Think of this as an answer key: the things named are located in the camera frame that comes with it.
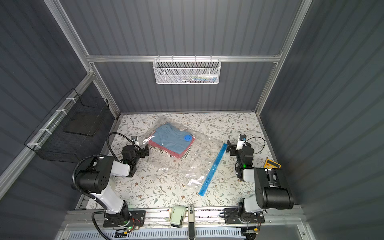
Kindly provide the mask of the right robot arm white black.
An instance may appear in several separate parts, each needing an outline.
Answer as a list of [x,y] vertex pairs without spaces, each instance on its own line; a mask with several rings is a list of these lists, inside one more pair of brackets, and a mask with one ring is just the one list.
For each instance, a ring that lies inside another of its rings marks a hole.
[[226,152],[236,157],[238,179],[253,183],[255,187],[255,193],[243,198],[236,208],[225,209],[224,218],[230,224],[263,223],[264,210],[290,210],[294,207],[294,197],[282,169],[253,167],[255,150],[247,141],[238,141],[235,145],[227,141]]

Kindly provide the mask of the clear vacuum bag blue zipper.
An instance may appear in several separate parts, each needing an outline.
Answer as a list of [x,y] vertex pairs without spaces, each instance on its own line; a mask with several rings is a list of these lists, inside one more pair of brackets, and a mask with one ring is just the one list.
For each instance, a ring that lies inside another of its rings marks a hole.
[[161,172],[197,192],[204,186],[223,144],[218,138],[166,117],[156,119],[139,137],[139,145],[149,147]]

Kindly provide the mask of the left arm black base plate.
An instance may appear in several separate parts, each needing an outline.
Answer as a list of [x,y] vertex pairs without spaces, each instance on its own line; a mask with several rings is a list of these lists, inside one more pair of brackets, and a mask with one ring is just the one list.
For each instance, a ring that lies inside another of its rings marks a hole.
[[143,227],[146,211],[130,211],[129,213],[104,214],[104,228]]

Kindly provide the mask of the blue tank top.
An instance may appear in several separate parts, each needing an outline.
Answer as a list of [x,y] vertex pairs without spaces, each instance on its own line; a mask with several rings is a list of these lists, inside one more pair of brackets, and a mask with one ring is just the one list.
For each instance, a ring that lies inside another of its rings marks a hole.
[[173,125],[166,123],[158,127],[151,141],[170,150],[178,155],[181,155],[192,143],[193,137],[186,131],[181,131]]

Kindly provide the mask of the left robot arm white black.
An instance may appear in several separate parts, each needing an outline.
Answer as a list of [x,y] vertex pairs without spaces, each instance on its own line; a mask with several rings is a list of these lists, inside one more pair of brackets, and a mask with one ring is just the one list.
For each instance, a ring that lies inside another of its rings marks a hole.
[[94,155],[80,161],[72,174],[72,188],[102,206],[103,227],[132,226],[134,217],[126,201],[114,192],[111,177],[131,178],[137,171],[140,159],[148,157],[149,147],[127,145],[122,150],[122,160],[114,156]]

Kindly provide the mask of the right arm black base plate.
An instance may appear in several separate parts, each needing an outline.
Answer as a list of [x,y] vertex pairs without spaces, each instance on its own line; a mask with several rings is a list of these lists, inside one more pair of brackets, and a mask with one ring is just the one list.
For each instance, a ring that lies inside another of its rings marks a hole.
[[238,208],[225,208],[220,217],[224,218],[227,225],[235,224],[255,224],[261,225],[265,223],[262,213],[247,213]]

